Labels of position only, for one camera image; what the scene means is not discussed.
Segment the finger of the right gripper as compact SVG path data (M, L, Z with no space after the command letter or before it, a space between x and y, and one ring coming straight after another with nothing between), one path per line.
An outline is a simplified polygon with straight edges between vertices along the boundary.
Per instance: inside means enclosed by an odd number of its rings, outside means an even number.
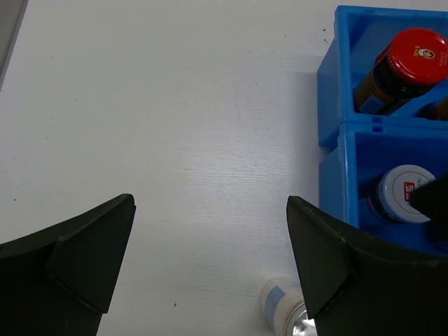
M411 192L409 204L430 219L427 232L435 245L447 245L447 175Z

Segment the red-lid sauce jar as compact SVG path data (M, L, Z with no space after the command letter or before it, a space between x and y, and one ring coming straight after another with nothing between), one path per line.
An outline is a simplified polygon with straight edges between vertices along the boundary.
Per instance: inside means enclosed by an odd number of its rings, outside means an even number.
M447 39L415 27L398 33L353 90L357 113L391 115L447 79Z

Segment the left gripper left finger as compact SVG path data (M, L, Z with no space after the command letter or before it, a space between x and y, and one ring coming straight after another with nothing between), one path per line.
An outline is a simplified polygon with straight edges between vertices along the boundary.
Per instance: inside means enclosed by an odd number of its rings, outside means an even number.
M96 335L107 314L136 205L121 194L1 245L2 335Z

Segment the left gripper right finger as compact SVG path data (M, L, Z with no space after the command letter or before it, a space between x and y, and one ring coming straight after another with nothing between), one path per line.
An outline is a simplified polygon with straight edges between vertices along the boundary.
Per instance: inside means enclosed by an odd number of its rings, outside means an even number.
M447 259L389 243L298 196L288 231L320 335L446 335Z

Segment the silver-top salt bottle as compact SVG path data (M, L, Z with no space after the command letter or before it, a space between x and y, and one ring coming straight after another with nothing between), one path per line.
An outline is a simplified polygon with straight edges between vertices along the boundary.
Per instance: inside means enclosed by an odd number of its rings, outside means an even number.
M318 335L309 318L299 282L285 277L270 279L260 292L262 314L278 336Z

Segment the white-lid dark jar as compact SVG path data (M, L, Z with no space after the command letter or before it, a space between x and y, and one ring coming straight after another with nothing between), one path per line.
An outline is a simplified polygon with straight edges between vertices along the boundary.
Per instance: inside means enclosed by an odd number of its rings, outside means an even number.
M358 202L359 225L380 227L428 222L427 216L410 205L410 194L434 179L427 169L413 164L402 164L385 172Z

